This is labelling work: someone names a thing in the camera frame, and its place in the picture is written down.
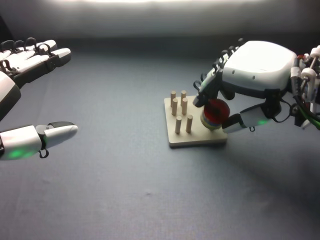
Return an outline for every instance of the wooden board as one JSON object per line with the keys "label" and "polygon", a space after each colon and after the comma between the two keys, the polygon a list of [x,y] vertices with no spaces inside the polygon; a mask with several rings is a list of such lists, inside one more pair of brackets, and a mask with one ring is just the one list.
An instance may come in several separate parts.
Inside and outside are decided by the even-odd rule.
{"label": "wooden board", "polygon": [[[209,129],[203,126],[200,120],[200,115],[203,111],[203,107],[195,107],[193,105],[195,97],[196,96],[186,97],[188,99],[186,115],[182,115],[182,107],[180,106],[181,98],[176,97],[178,99],[176,116],[172,115],[171,98],[168,97],[164,99],[165,118],[170,147],[186,147],[202,144],[219,144],[225,143],[227,141],[228,135],[222,131],[222,128],[210,131]],[[193,116],[191,133],[186,132],[188,115]],[[180,134],[175,133],[177,116],[182,117]]]}

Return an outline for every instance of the white robotic hand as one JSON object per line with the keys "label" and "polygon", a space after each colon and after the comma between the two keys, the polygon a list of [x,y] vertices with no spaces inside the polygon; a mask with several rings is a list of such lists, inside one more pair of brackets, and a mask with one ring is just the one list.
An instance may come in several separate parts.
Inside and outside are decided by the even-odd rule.
{"label": "white robotic hand", "polygon": [[[26,84],[50,73],[71,60],[68,48],[58,49],[54,40],[37,43],[34,38],[8,40],[0,44],[0,121],[21,97]],[[53,122],[0,132],[0,160],[28,158],[37,152],[49,155],[48,148],[72,138],[78,127],[72,122]]]}

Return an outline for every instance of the robotic hand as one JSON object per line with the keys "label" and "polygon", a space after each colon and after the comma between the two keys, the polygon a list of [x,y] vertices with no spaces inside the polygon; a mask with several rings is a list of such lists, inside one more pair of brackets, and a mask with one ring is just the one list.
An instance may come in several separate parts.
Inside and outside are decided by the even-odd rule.
{"label": "robotic hand", "polygon": [[[53,40],[37,43],[34,38],[8,40],[0,44],[0,121],[21,97],[20,89],[71,60],[68,48],[58,49]],[[0,160],[28,158],[72,138],[78,127],[72,122],[27,125],[0,132]]]}
{"label": "robotic hand", "polygon": [[[320,118],[315,114],[320,85],[319,57],[320,46],[312,49],[310,55],[297,57],[294,52],[271,42],[244,43],[240,39],[239,46],[222,51],[222,57],[213,64],[213,69],[205,77],[202,74],[201,81],[193,83],[198,91],[193,104],[199,108],[204,106],[201,121],[205,127],[211,130],[222,127],[225,133],[244,128],[254,132],[256,126],[269,120],[282,123],[290,116],[295,117],[296,126],[304,129],[311,123],[320,130]],[[289,90],[290,77],[296,100],[294,105],[282,99]],[[234,99],[238,93],[265,99],[265,102],[229,116],[228,105],[217,101],[219,91],[227,100]],[[290,106],[290,113],[282,121],[276,119],[281,112],[280,102]]]}

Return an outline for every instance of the table surface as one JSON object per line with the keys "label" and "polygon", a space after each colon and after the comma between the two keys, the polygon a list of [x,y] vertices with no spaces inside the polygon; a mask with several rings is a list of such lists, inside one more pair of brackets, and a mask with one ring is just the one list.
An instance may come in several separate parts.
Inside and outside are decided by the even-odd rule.
{"label": "table surface", "polygon": [[[171,149],[164,98],[194,95],[213,59],[69,47],[71,62],[25,85],[0,123],[79,127],[47,159],[0,162],[0,239],[319,239],[314,127],[290,118],[230,134],[225,145]],[[260,102],[236,95],[228,104],[234,114]]]}

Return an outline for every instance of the stack of colored rings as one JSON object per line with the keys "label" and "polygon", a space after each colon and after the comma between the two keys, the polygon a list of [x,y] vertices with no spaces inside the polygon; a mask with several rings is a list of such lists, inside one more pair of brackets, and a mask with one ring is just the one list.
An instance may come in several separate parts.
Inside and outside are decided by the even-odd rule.
{"label": "stack of colored rings", "polygon": [[221,128],[222,123],[228,119],[230,108],[227,103],[221,99],[210,99],[204,106],[200,120],[210,131]]}

